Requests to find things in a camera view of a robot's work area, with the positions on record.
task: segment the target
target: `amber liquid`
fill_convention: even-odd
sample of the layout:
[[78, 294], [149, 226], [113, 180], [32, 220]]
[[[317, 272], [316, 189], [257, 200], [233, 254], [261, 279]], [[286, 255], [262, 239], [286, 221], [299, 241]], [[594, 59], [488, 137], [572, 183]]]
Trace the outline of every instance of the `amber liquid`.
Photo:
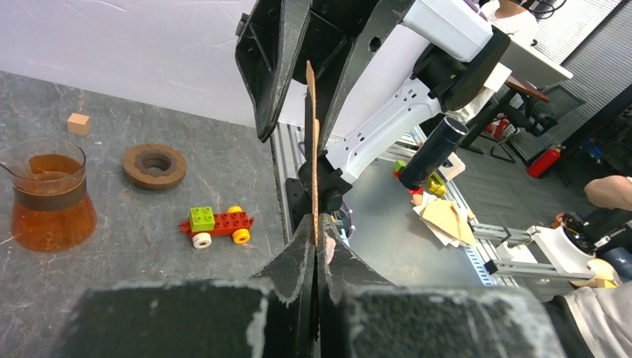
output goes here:
[[86, 193], [64, 210], [29, 210], [13, 201], [11, 231], [22, 246], [35, 251], [62, 251], [86, 241], [97, 226], [97, 214]]

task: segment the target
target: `black chair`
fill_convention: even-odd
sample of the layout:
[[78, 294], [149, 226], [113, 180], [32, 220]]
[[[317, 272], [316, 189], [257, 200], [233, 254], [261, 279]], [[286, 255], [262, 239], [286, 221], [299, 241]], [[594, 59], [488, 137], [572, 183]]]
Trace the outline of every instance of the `black chair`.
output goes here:
[[[549, 97], [549, 102], [541, 101], [537, 98], [530, 98], [527, 95], [520, 94], [522, 97], [522, 105], [520, 108], [509, 106], [505, 109], [507, 120], [518, 130], [524, 130], [533, 136], [542, 136], [548, 130], [553, 128], [559, 120], [567, 113], [586, 102], [573, 95], [561, 85], [553, 86], [543, 91]], [[496, 141], [494, 138], [482, 136], [485, 139]], [[492, 157], [504, 160], [509, 163], [515, 163], [516, 160], [509, 153], [505, 142], [512, 136], [507, 136], [503, 140], [497, 142], [490, 150]], [[500, 147], [507, 157], [494, 154], [497, 147]]]

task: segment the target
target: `wooden piece with hole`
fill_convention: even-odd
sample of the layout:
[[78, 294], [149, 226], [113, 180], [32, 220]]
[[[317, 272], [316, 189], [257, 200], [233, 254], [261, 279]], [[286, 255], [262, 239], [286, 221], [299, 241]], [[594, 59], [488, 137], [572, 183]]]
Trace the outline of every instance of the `wooden piece with hole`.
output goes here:
[[163, 144], [142, 144], [123, 157], [125, 177], [143, 189], [160, 190], [176, 186], [186, 174], [186, 160], [180, 152]]
[[90, 132], [90, 117], [73, 113], [68, 118], [68, 133], [86, 136]]
[[318, 246], [318, 137], [320, 133], [320, 122], [316, 118], [316, 77], [312, 68], [312, 63], [307, 61], [306, 79], [309, 97], [312, 102], [312, 216], [314, 219], [314, 245]]

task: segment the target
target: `yellow wheel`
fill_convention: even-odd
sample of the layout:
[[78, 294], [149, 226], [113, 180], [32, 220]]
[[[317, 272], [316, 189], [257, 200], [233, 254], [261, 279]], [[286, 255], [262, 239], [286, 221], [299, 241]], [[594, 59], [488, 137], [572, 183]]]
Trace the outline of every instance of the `yellow wheel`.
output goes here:
[[241, 209], [241, 207], [237, 207], [237, 206], [234, 206], [234, 207], [229, 207], [229, 208], [228, 208], [228, 213], [229, 213], [229, 214], [232, 214], [232, 213], [241, 213], [242, 211], [243, 211], [243, 210]]
[[233, 233], [233, 242], [235, 244], [245, 244], [250, 240], [250, 231], [248, 229], [239, 229]]

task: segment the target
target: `glass beaker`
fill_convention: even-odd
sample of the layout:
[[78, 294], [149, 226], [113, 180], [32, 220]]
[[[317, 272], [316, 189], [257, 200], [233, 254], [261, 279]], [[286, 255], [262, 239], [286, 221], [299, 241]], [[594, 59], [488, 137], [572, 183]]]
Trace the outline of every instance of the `glass beaker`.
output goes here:
[[81, 148], [57, 139], [30, 139], [0, 151], [0, 166], [13, 182], [11, 231], [20, 245], [62, 251], [95, 230]]

